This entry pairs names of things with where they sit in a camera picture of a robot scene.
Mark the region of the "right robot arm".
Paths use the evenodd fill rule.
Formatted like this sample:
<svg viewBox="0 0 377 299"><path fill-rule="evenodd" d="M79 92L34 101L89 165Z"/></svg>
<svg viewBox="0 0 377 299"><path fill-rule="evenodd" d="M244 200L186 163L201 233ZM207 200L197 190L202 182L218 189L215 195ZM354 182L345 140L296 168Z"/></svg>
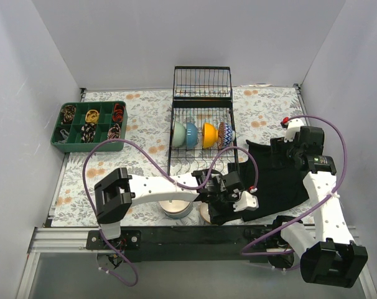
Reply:
<svg viewBox="0 0 377 299"><path fill-rule="evenodd" d="M288 122L283 138L271 140L278 162L299 171L312 211L315 236L296 222L271 231L277 247L290 245L300 258L300 273L307 283L351 288L368 260L366 248L356 245L343 216L333 158L323 155L323 129Z"/></svg>

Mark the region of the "orange rimmed white bowl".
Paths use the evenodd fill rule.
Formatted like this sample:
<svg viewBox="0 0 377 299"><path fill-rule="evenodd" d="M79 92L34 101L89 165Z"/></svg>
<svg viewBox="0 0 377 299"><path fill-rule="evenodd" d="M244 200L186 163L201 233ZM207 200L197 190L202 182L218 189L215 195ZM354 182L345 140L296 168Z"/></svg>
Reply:
<svg viewBox="0 0 377 299"><path fill-rule="evenodd" d="M200 215L206 223L211 224L207 203L202 203L200 205Z"/></svg>

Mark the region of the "pale green bowl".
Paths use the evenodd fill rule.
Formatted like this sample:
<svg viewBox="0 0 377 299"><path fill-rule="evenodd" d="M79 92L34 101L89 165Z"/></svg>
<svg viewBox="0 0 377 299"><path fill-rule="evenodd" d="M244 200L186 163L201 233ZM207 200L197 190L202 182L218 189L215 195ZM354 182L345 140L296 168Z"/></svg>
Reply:
<svg viewBox="0 0 377 299"><path fill-rule="evenodd" d="M172 129L172 147L178 148L185 144L186 128L179 122L174 123Z"/></svg>

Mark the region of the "yellow bowl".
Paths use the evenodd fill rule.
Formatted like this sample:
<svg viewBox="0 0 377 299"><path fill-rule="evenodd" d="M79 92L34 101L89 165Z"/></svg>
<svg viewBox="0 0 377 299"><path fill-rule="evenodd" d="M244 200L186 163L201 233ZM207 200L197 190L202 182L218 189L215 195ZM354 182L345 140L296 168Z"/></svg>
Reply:
<svg viewBox="0 0 377 299"><path fill-rule="evenodd" d="M202 127L204 149L211 148L218 141L218 130L210 123L204 123Z"/></svg>

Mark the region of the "light blue bowl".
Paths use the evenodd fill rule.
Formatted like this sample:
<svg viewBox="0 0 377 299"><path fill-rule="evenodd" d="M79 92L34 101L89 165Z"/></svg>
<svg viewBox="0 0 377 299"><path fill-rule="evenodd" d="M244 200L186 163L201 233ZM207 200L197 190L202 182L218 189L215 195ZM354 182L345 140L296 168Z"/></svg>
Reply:
<svg viewBox="0 0 377 299"><path fill-rule="evenodd" d="M193 206L192 205L189 205L187 206L186 208L180 210L180 211L177 211L177 212L172 212L172 211L169 211L167 209L162 209L164 211L164 214L172 219L181 219L183 217L186 217L187 215L189 215L191 213L193 209Z"/></svg>

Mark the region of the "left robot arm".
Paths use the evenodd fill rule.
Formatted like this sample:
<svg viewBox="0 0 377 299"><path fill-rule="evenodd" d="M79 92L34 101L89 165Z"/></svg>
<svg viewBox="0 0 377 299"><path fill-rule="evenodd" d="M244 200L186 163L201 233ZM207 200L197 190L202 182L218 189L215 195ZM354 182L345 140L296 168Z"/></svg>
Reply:
<svg viewBox="0 0 377 299"><path fill-rule="evenodd" d="M206 181L206 171L194 171L167 179L128 174L118 168L95 184L96 220L100 241L108 249L122 241L120 222L129 208L149 202L206 202L209 206L228 206L232 212L249 207L252 195L244 188L237 172L221 175L214 171Z"/></svg>

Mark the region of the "blue zigzag patterned bowl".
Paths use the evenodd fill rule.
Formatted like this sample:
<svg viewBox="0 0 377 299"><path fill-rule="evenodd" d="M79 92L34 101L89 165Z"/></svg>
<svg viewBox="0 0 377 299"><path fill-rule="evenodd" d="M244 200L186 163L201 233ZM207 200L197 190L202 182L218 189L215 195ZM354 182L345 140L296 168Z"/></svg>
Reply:
<svg viewBox="0 0 377 299"><path fill-rule="evenodd" d="M232 126L226 122L221 122L218 127L218 141L217 147L222 150L235 140L235 131Z"/></svg>

